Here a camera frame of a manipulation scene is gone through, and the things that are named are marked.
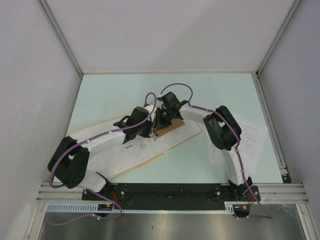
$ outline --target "light green table surface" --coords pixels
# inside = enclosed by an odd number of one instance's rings
[[[251,74],[101,74],[84,75],[68,132],[104,122],[144,104],[148,92],[156,95],[168,84],[193,88],[192,103],[215,109],[225,105],[233,114],[266,125]],[[189,99],[184,86],[169,91],[180,101]],[[275,152],[267,134],[254,183],[282,183]],[[210,164],[205,132],[176,146],[152,161],[111,178],[118,183],[227,183],[228,169]]]

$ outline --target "wire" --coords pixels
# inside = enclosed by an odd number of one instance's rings
[[[64,186],[64,184],[60,184],[60,185],[54,185],[53,183],[53,180],[54,180],[54,176],[55,176],[55,171],[59,165],[59,163],[62,161],[62,159],[64,159],[64,157],[69,154],[73,149],[77,148],[78,146],[82,145],[82,144],[85,144],[87,143],[88,141],[92,141],[94,139],[97,139],[99,137],[102,137],[104,135],[107,135],[107,134],[111,134],[111,133],[115,133],[115,132],[119,132],[119,131],[123,131],[123,130],[127,130],[127,129],[132,129],[132,128],[135,128],[143,123],[145,123],[151,116],[152,114],[155,112],[156,108],[157,108],[157,96],[153,93],[153,92],[149,92],[147,95],[146,95],[146,98],[148,98],[149,95],[152,95],[154,97],[154,105],[153,105],[153,108],[151,110],[151,112],[148,114],[148,116],[142,120],[141,122],[137,123],[137,124],[134,124],[132,126],[127,126],[127,127],[124,127],[124,128],[117,128],[117,129],[113,129],[113,130],[109,130],[109,131],[105,131],[105,132],[102,132],[102,133],[99,133],[95,136],[92,136],[86,140],[83,140],[81,142],[78,142],[77,144],[73,145],[72,147],[70,147],[69,149],[67,149],[59,158],[58,160],[55,162],[52,170],[51,170],[51,173],[50,173],[50,177],[49,177],[49,185],[54,188],[54,189],[57,189],[57,188],[61,188]],[[87,191],[93,193],[94,195],[108,201],[108,202],[111,202],[113,203],[115,206],[117,206],[120,210],[120,213],[114,217],[101,217],[101,216],[98,216],[98,219],[106,219],[106,220],[113,220],[113,219],[117,219],[119,218],[122,214],[123,214],[123,209],[121,208],[121,206],[117,203],[118,201],[118,197],[117,195],[115,195],[115,201],[105,197],[105,196],[102,196],[100,195],[99,193],[91,190],[91,189],[86,189]],[[85,214],[85,215],[82,215],[82,216],[79,216],[79,217],[76,217],[70,221],[67,221],[67,222],[63,222],[63,223],[53,223],[51,222],[49,219],[48,219],[48,223],[50,223],[51,225],[53,226],[63,226],[63,225],[67,225],[67,224],[70,224],[70,223],[73,223],[74,221],[78,220],[78,219],[81,219],[81,218],[84,218],[84,217],[89,217],[89,216],[92,216],[92,214]]]
[[[228,121],[218,112],[214,111],[214,110],[211,110],[211,109],[207,109],[207,108],[204,108],[204,107],[201,107],[201,106],[196,106],[196,105],[192,105],[191,104],[191,99],[194,95],[194,91],[192,90],[192,88],[185,84],[185,83],[172,83],[172,84],[169,84],[168,86],[166,86],[160,94],[162,94],[168,87],[170,86],[173,86],[173,85],[182,85],[182,86],[185,86],[187,87],[188,89],[190,89],[191,91],[191,95],[190,95],[190,98],[188,100],[188,105],[191,107],[191,108],[194,108],[194,109],[200,109],[200,110],[204,110],[204,111],[207,111],[207,112],[210,112],[210,113],[214,113],[215,115],[217,115],[223,122],[224,124],[230,129],[230,131],[232,132],[232,134],[234,135],[236,141],[237,141],[237,144],[235,146],[235,152],[236,152],[236,155],[239,159],[239,163],[240,163],[240,168],[241,168],[241,173],[242,173],[242,178],[244,180],[244,183],[246,185],[246,187],[248,188],[249,192],[251,193],[251,195],[253,196],[254,200],[258,203],[258,205],[260,206],[260,208],[267,214],[267,216],[265,215],[251,215],[251,216],[248,216],[248,217],[238,217],[236,214],[234,214],[234,216],[237,218],[237,219],[249,219],[249,218],[267,218],[267,219],[274,219],[274,217],[271,215],[271,213],[261,204],[261,202],[258,200],[258,198],[255,196],[254,192],[251,190],[248,182],[247,182],[247,179],[246,179],[246,175],[245,175],[245,168],[244,168],[244,164],[243,164],[243,161],[242,161],[242,158],[241,158],[241,155],[240,155],[240,152],[238,150],[239,148],[239,145],[240,145],[240,138],[239,136],[237,135],[237,133],[233,130],[233,128],[231,127],[231,125],[228,123]]]

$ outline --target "table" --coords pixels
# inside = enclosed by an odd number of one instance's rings
[[[195,105],[215,109],[225,105],[233,114],[266,125],[249,73],[86,74],[83,77],[68,133],[131,112],[144,104],[148,92],[156,95],[171,83],[193,88]],[[180,101],[189,99],[184,86],[169,91]],[[267,134],[254,183],[282,183],[275,152]],[[114,183],[227,183],[228,169],[211,164],[205,131],[152,161],[110,179]]]

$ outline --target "white wall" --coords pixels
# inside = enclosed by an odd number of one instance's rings
[[[295,182],[320,223],[320,1],[302,2],[261,75]]]
[[[82,71],[252,71],[294,0],[47,0]]]
[[[35,201],[80,79],[36,0],[0,8],[0,239]]]

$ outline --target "robotic arm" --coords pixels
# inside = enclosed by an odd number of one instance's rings
[[[87,170],[90,158],[108,148],[132,141],[137,135],[143,138],[150,138],[157,130],[170,126],[173,119],[182,119],[205,125],[212,143],[223,151],[229,169],[230,184],[235,186],[244,184],[241,166],[235,152],[237,139],[217,115],[209,114],[206,110],[193,108],[189,106],[186,100],[180,102],[172,92],[160,96],[157,100],[156,111],[150,116],[149,120],[136,127],[126,129],[126,127],[140,123],[148,117],[154,108],[153,105],[147,104],[144,107],[137,106],[131,115],[127,115],[113,124],[115,127],[124,130],[110,131],[109,134],[92,141],[88,140],[86,143],[76,147],[62,159],[56,167],[54,175],[69,189],[81,186],[99,192],[106,184],[107,179],[97,172]],[[231,125],[240,138],[241,128],[229,110],[225,106],[220,106],[216,109],[216,112]],[[70,136],[65,137],[50,160],[48,170],[51,172],[58,158],[76,144],[77,140]]]

